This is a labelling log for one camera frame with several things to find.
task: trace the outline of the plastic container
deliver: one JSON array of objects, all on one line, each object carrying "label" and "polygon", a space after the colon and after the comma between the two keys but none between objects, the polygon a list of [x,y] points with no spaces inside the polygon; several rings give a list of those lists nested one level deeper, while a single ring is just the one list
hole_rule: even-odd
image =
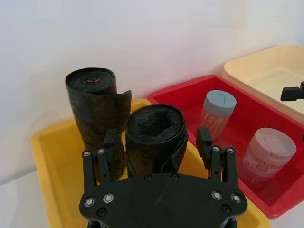
[{"label": "plastic container", "polygon": [[[149,104],[144,99],[132,101],[131,111]],[[79,212],[84,191],[81,158],[84,145],[75,120],[70,119],[37,132],[32,137],[32,147],[49,227],[87,227],[87,220]],[[188,143],[180,172],[199,177],[208,175],[197,149],[191,143]],[[246,213],[237,218],[237,223],[238,228],[270,228],[267,217],[250,200]]]},{"label": "plastic container", "polygon": [[304,100],[281,102],[284,87],[304,81],[304,47],[277,46],[225,64],[223,77],[304,124]]},{"label": "plastic container", "polygon": [[248,186],[263,187],[296,152],[296,145],[288,135],[272,128],[258,129],[251,139],[239,178]]},{"label": "plastic container", "polygon": [[213,140],[218,140],[231,116],[237,101],[225,91],[212,90],[206,95],[200,116],[200,125],[207,127]]},{"label": "plastic container", "polygon": [[221,147],[233,146],[237,163],[243,161],[246,149],[255,132],[263,127],[287,134],[296,144],[297,152],[262,189],[248,187],[239,180],[239,186],[269,218],[275,219],[304,200],[304,125],[258,100],[225,79],[210,75],[169,86],[148,96],[154,103],[173,105],[184,114],[189,141],[195,144],[200,124],[201,104],[210,90],[223,90],[237,100],[221,138],[215,141]]}]

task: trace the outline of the garbage bag roll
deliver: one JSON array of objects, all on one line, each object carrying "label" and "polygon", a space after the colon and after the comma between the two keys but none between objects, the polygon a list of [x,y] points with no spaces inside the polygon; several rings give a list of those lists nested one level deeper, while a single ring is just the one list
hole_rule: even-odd
[{"label": "garbage bag roll", "polygon": [[126,127],[129,177],[177,172],[184,157],[188,132],[182,113],[169,105],[149,105],[133,112]]},{"label": "garbage bag roll", "polygon": [[121,133],[130,115],[131,91],[117,94],[115,74],[105,68],[72,72],[66,77],[66,88],[86,150],[96,152],[104,148],[107,129],[117,130],[114,153],[108,161],[110,176],[117,180],[125,168]]}]

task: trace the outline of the light blue lid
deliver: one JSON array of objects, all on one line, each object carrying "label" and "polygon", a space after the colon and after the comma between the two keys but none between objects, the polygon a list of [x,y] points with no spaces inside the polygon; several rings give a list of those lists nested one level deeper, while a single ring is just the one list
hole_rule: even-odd
[{"label": "light blue lid", "polygon": [[209,91],[204,102],[205,109],[219,117],[230,116],[236,105],[237,100],[235,97],[221,90]]}]

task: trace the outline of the table surface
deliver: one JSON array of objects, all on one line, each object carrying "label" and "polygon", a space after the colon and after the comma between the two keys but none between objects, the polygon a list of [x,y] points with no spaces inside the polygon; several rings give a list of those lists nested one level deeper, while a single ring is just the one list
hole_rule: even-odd
[{"label": "table surface", "polygon": [[[1,228],[48,228],[37,172],[0,186]],[[276,220],[272,228],[303,228],[304,202]]]}]

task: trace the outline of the white wall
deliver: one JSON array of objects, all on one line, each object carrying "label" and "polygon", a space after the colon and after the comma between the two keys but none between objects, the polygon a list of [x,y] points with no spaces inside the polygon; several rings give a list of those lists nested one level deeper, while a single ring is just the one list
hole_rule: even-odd
[{"label": "white wall", "polygon": [[2,0],[0,183],[34,170],[30,137],[72,116],[65,76],[107,67],[133,97],[236,57],[304,45],[303,0]]}]

